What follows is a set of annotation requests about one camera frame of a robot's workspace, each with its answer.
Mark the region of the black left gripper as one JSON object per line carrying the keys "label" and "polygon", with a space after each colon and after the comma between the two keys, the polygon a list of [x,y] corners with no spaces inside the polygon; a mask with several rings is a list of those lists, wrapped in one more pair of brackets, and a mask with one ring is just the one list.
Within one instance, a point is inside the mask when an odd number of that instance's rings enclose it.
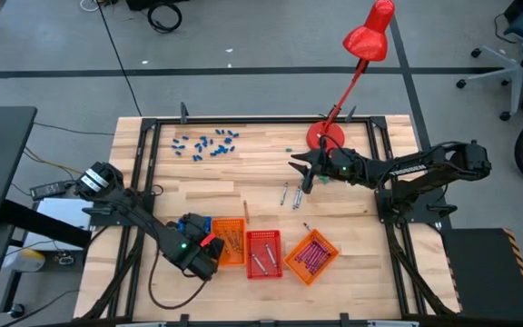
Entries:
{"label": "black left gripper", "polygon": [[194,218],[193,213],[187,213],[184,216],[184,221],[187,225],[187,236],[200,246],[202,239],[212,233],[211,217],[203,216],[201,219],[202,225],[194,225]]}

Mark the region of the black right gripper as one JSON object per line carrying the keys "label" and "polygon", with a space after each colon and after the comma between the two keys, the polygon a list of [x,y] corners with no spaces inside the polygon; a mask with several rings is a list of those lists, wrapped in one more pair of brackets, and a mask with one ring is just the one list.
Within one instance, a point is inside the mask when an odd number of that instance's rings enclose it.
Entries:
{"label": "black right gripper", "polygon": [[297,170],[302,175],[301,190],[305,194],[310,194],[313,187],[314,176],[320,175],[331,178],[333,180],[339,179],[338,169],[335,160],[339,157],[340,151],[338,149],[308,151],[303,154],[292,154],[291,158],[309,163],[302,165],[298,163],[289,162],[289,166]]}

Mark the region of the blue plastic basket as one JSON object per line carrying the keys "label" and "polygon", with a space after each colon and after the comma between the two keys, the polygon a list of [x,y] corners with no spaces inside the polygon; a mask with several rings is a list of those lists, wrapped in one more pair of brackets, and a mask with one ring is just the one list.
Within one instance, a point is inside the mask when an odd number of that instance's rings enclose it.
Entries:
{"label": "blue plastic basket", "polygon": [[[195,218],[194,218],[194,225],[202,225],[202,216],[200,216],[199,214],[195,214],[194,215]],[[184,216],[182,216],[179,220],[178,220],[178,231],[185,234],[187,236],[187,225],[185,224],[185,221],[184,221]]]}

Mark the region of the red plastic basket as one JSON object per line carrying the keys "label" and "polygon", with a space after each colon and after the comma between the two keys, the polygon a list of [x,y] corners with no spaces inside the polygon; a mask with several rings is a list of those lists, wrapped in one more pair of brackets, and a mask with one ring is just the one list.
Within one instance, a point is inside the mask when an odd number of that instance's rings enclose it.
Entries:
{"label": "red plastic basket", "polygon": [[[272,248],[274,257],[277,261],[277,268],[272,266],[271,260],[266,252],[264,244],[269,244]],[[248,231],[246,233],[245,254],[247,263],[247,278],[250,280],[279,279],[282,277],[283,267],[281,262],[281,233],[278,230]],[[268,275],[263,275],[261,269],[252,259],[254,253],[268,271]]]}

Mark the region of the red desk lamp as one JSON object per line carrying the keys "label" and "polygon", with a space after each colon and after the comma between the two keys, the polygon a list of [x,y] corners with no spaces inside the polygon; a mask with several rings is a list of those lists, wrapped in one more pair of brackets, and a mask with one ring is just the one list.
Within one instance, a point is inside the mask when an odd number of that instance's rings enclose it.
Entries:
{"label": "red desk lamp", "polygon": [[388,39],[386,30],[394,16],[395,4],[393,0],[375,0],[365,22],[352,29],[342,41],[342,46],[359,59],[350,84],[334,105],[325,120],[314,123],[306,134],[306,143],[310,149],[318,149],[321,141],[326,148],[343,145],[345,134],[342,128],[335,123],[336,118],[349,97],[354,86],[366,71],[371,62],[381,62],[387,57]]}

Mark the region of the black power adapter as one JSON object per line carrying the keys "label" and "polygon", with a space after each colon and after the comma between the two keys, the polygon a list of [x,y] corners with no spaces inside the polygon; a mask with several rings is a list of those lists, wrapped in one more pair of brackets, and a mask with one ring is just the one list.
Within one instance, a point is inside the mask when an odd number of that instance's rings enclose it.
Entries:
{"label": "black power adapter", "polygon": [[48,197],[55,197],[66,194],[74,185],[73,181],[60,181],[35,186],[29,189],[29,195],[34,201],[39,201]]}

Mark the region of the yellow and white object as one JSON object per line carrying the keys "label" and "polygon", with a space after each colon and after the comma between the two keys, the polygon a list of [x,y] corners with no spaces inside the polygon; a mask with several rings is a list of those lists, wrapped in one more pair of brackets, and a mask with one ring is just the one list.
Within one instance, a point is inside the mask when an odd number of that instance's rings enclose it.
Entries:
{"label": "yellow and white object", "polygon": [[45,264],[45,256],[31,249],[12,249],[4,258],[2,267],[21,273],[35,273]]}

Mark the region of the black hazard striped platform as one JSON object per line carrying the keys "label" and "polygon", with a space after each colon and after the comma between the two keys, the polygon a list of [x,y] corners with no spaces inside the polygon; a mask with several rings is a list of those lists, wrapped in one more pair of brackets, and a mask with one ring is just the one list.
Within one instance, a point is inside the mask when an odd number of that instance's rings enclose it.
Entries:
{"label": "black hazard striped platform", "polygon": [[465,317],[523,322],[523,257],[509,229],[442,233]]}

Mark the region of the black equipment box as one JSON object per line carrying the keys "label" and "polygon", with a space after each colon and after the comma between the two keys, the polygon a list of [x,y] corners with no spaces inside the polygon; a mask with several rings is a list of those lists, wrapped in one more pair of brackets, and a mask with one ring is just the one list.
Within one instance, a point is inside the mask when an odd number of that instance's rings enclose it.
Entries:
{"label": "black equipment box", "polygon": [[188,0],[125,0],[131,11],[142,11],[161,3],[179,3]]}

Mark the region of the office chair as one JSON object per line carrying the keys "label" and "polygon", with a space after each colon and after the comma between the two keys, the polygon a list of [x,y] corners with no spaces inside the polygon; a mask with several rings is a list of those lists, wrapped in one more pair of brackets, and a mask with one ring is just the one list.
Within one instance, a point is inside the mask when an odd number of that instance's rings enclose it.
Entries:
{"label": "office chair", "polygon": [[[507,11],[502,14],[508,20],[508,27],[503,32],[503,35],[514,35],[523,45],[523,7],[518,7],[518,12],[514,14],[512,12],[514,5],[515,3],[513,3],[511,7],[509,7]],[[523,59],[521,61],[516,61],[515,59],[509,58],[505,54],[497,52],[486,46],[475,48],[470,55],[474,58],[477,58],[484,52],[495,56],[502,64],[502,69],[484,74],[476,74],[460,79],[456,82],[456,86],[458,89],[463,89],[467,85],[467,82],[489,78],[500,78],[501,84],[503,86],[510,84],[510,109],[508,111],[502,112],[499,115],[499,119],[506,122],[513,114],[518,111],[520,106],[520,96],[523,85]]]}

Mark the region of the black aluminium table frame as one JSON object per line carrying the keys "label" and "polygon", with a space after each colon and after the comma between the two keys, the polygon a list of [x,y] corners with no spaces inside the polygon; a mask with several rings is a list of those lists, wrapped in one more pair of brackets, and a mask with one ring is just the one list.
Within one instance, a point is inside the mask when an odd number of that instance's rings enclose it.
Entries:
{"label": "black aluminium table frame", "polygon": [[[185,213],[215,218],[244,217],[247,201],[252,231],[278,230],[281,250],[289,253],[317,229],[339,251],[339,256],[311,286],[290,270],[279,279],[250,280],[245,266],[223,266],[209,282],[187,278],[156,254],[146,239],[140,270],[126,277],[119,313],[131,312],[136,321],[191,322],[334,320],[341,312],[352,319],[392,319],[402,308],[415,312],[417,304],[410,279],[395,283],[388,238],[377,215],[372,190],[345,183],[316,181],[301,206],[292,209],[301,175],[289,162],[307,149],[311,119],[305,116],[205,117],[187,124],[166,124],[159,135],[139,145],[141,119],[119,119],[109,161],[131,178],[134,160],[141,157],[141,178],[152,177],[157,197],[154,214],[162,221]],[[224,130],[225,135],[215,129]],[[239,137],[228,135],[239,133]],[[204,144],[200,137],[209,141]],[[226,144],[225,138],[232,143]],[[202,144],[199,153],[195,144]],[[172,145],[185,145],[174,149]],[[218,145],[228,152],[211,157]],[[198,155],[202,161],[194,161]],[[285,183],[286,199],[280,205]]]}

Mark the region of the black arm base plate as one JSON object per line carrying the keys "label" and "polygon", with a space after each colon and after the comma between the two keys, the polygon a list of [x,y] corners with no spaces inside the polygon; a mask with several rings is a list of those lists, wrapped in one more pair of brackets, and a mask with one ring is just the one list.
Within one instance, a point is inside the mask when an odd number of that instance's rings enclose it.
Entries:
{"label": "black arm base plate", "polygon": [[446,204],[444,193],[438,189],[420,195],[414,203],[399,204],[391,200],[391,190],[377,190],[375,201],[382,223],[435,223],[454,213],[458,207]]}
{"label": "black arm base plate", "polygon": [[[153,211],[156,196],[156,193],[142,193],[143,207],[147,212]],[[94,226],[133,226],[108,204],[94,203],[91,208],[84,208],[83,212],[90,216],[90,224]]]}

